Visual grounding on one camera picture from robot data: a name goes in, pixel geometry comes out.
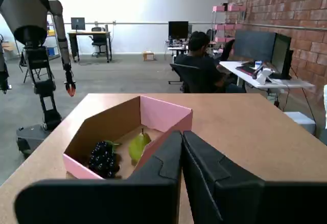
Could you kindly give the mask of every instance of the robot finger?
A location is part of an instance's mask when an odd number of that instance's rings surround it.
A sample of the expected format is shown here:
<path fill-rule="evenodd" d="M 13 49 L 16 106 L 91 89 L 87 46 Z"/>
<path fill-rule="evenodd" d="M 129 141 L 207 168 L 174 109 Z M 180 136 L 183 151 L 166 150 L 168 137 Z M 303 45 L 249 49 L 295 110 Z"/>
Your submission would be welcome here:
<path fill-rule="evenodd" d="M 69 93 L 69 95 L 71 97 L 73 97 L 75 95 L 75 91 L 76 91 L 75 83 L 72 83 L 71 85 L 69 83 L 66 83 L 66 90 Z"/>

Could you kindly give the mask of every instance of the red brick wall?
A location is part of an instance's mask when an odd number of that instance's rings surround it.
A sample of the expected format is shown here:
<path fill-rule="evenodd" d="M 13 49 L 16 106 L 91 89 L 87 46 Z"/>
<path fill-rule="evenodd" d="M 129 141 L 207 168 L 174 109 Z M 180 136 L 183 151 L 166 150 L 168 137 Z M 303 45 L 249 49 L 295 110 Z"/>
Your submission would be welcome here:
<path fill-rule="evenodd" d="M 228 0 L 246 5 L 246 23 L 280 26 L 327 27 L 327 0 Z M 238 18 L 229 13 L 227 22 Z M 297 75 L 316 85 L 308 96 L 311 101 L 322 105 L 322 87 L 327 84 L 327 31 L 308 31 L 268 27 L 246 29 L 278 32 L 292 37 L 294 50 L 292 67 Z"/>

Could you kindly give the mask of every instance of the person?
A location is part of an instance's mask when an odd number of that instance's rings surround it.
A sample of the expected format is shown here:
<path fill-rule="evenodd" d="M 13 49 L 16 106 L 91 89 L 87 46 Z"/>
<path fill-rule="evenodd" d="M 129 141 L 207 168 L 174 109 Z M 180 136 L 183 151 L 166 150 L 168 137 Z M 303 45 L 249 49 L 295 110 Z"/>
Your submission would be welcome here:
<path fill-rule="evenodd" d="M 245 90 L 227 81 L 228 75 L 217 70 L 215 60 L 206 53 L 209 37 L 204 32 L 193 32 L 189 40 L 189 53 L 178 55 L 175 64 L 194 66 L 202 69 L 204 83 L 211 93 L 245 93 Z"/>

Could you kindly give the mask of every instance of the concrete floor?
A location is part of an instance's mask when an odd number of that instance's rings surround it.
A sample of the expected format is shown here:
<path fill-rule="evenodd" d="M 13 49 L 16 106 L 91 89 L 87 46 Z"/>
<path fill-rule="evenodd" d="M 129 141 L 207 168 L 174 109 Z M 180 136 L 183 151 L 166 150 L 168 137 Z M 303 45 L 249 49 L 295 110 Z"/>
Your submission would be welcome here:
<path fill-rule="evenodd" d="M 169 80 L 178 80 L 171 71 L 171 57 L 164 60 L 143 62 L 141 55 L 114 56 L 114 61 L 106 63 L 105 58 L 82 57 L 79 64 L 73 63 L 74 79 L 77 90 L 71 98 L 64 87 L 64 71 L 60 59 L 51 61 L 57 90 L 55 100 L 57 109 L 66 117 L 88 93 L 179 93 L 179 85 L 168 85 Z M 23 84 L 24 74 L 20 72 L 17 61 L 8 62 L 9 84 L 13 89 L 6 95 L 0 94 L 0 185 L 24 161 L 16 145 L 16 130 L 19 127 L 39 124 L 42 120 L 42 109 L 39 97 L 33 93 L 31 79 Z M 248 89 L 248 92 L 259 92 Z M 284 107 L 285 96 L 280 95 L 281 107 Z M 310 117 L 306 104 L 289 97 L 288 111 L 301 111 Z M 319 127 L 324 124 L 324 113 L 317 110 Z"/>

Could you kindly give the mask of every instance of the pink cardboard box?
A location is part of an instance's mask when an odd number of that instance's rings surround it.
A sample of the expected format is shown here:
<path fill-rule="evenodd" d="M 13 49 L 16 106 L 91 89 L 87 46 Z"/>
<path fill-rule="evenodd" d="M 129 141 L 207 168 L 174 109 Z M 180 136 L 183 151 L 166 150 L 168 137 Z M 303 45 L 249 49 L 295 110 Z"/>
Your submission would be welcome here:
<path fill-rule="evenodd" d="M 87 118 L 63 154 L 66 170 L 79 179 L 102 179 L 87 168 L 89 156 L 97 142 L 110 140 L 121 143 L 116 152 L 120 155 L 120 170 L 116 176 L 128 178 L 142 167 L 174 130 L 192 129 L 193 111 L 190 108 L 138 96 Z M 147 132 L 151 142 L 145 147 L 136 166 L 128 153 L 129 142 L 141 131 Z"/>
<path fill-rule="evenodd" d="M 225 6 L 213 6 L 213 12 L 224 12 Z"/>

